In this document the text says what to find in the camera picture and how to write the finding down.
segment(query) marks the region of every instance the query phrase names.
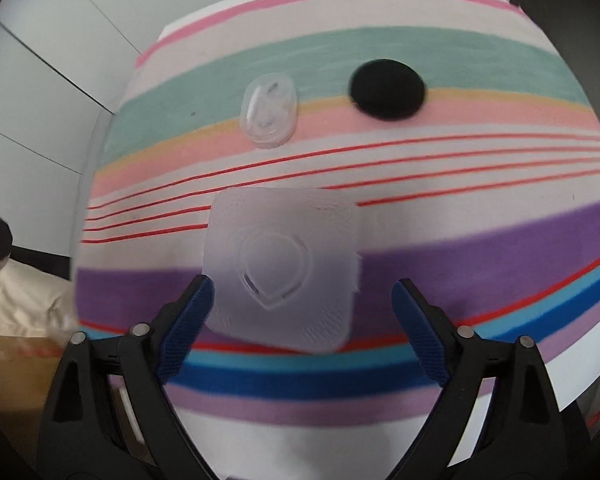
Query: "beige cloth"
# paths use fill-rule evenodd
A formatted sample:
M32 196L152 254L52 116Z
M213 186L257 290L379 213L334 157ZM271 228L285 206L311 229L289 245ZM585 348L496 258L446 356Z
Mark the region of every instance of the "beige cloth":
M0 335L64 344L78 327L75 312L72 282L14 260L0 269Z

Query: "lavender stripe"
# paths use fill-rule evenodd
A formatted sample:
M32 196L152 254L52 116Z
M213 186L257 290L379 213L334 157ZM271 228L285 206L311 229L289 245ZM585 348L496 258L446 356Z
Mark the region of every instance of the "lavender stripe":
M599 322L600 302L571 324L540 342L542 357L546 362L551 361ZM493 381L485 381L480 388L480 394L484 395L492 388ZM166 391L174 406L206 415L260 424L345 427L424 415L432 409L440 389L427 386L386 395L320 402L215 396L176 384L168 385Z
M458 321L537 294L600 257L600 202L521 226L408 250L363 255L352 340L402 333L392 285L409 276L427 299ZM199 269L79 269L80 319L125 330L150 320ZM201 342L234 340L204 330Z

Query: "black oval object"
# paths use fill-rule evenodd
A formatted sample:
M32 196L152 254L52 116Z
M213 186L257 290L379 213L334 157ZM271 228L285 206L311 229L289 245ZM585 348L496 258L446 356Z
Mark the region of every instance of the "black oval object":
M385 121L406 119L424 102L426 87L418 73L393 59L369 61L351 76L349 96L365 114Z

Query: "teal stripe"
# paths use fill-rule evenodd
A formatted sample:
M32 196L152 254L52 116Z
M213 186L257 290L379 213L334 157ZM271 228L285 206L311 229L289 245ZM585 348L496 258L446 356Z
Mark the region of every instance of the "teal stripe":
M430 27L338 30L223 57L132 99L113 119L101 164L236 118L245 88L260 75L289 74L306 102L346 95L353 71L383 57L412 66L429 88L525 92L587 104L564 61L534 46Z
M510 332L513 328L523 326L547 312L559 308L599 281L600 265L537 303L477 325L476 331L483 338L497 339L498 336ZM88 327L83 327L82 330L94 339L117 335ZM190 352L186 358L187 364L192 366L273 373L361 370L414 361L416 361L416 355L409 344L327 355L266 355L195 350Z

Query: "striped tablecloth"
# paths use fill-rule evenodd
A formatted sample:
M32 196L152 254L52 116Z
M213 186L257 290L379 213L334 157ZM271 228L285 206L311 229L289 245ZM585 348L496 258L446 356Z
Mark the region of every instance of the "striped tablecloth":
M424 79L415 117L385 123L351 105L350 75L377 58ZM271 72L296 84L298 129L260 150L237 117L248 83ZM219 474L391 471L439 391L390 308L402 277L483 337L538 341L561 406L600 373L600 124L506 1L227 0L169 26L138 60L93 183L77 274L90 335L179 295L229 186L344 190L362 212L363 260L335 354L200 335L167 391Z

